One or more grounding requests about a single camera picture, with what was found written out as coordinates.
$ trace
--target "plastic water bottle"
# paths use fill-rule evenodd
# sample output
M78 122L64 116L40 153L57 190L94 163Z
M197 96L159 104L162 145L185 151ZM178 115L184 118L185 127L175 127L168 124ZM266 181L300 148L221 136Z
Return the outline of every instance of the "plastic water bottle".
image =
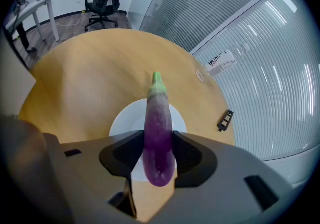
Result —
M204 67L210 76L215 77L240 62L249 50L250 47L246 43L232 46L214 57ZM201 82L204 81L204 76L199 70L196 71L196 75Z

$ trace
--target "eggplant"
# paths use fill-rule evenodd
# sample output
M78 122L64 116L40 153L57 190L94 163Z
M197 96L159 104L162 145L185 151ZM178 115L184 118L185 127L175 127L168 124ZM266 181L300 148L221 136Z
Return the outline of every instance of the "eggplant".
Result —
M167 185L174 175L172 132L167 89L161 74L154 72L147 94L143 166L147 179L157 187Z

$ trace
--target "white circular plate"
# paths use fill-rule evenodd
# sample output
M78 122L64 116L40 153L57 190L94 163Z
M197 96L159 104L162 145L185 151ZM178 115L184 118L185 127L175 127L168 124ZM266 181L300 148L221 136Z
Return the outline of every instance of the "white circular plate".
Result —
M184 119L178 110L174 106L169 104L170 113L172 117L172 128L174 131L179 131L182 133L187 132L187 127ZM114 120L109 136L115 136L119 134L124 134L132 131L144 130L145 119L147 110L147 99L140 99L136 102L131 103L129 106L125 107L120 114ZM144 164L142 157L136 163L132 173L131 178L136 181L147 182L148 179L145 174Z

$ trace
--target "white desk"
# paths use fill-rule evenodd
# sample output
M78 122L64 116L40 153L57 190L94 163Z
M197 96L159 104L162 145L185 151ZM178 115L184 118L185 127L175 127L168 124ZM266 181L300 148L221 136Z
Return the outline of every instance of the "white desk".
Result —
M44 34L43 34L42 30L41 30L41 25L39 23L39 19L38 19L38 16L37 16L37 10L38 10L39 7L44 6L45 4L47 4L49 17L50 17L50 23L51 23L51 27L52 27L52 31L53 31L55 40L59 41L60 37L59 37L59 34L58 34L56 22L55 22L54 11L52 10L52 1L51 0L40 0L40 1L36 1L36 2L30 3L20 13L16 24L15 24L15 21L16 21L16 17L17 16L15 16L12 20L10 20L9 23L5 26L5 28L10 33L12 33L16 29L16 27L18 25L20 25L26 18L28 18L30 15L33 15L34 22L35 22L36 27L37 27L37 29L39 31L40 37L41 37L42 41L44 41L45 38L44 38Z

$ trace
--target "water bottle label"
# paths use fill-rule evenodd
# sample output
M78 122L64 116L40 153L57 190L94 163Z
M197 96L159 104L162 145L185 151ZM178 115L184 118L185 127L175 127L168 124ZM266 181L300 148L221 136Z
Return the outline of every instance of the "water bottle label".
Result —
M229 50L225 50L220 53L214 59L210 60L208 64L205 64L206 70L209 72L216 67L220 67L222 71L225 71L230 66L236 63L236 59Z

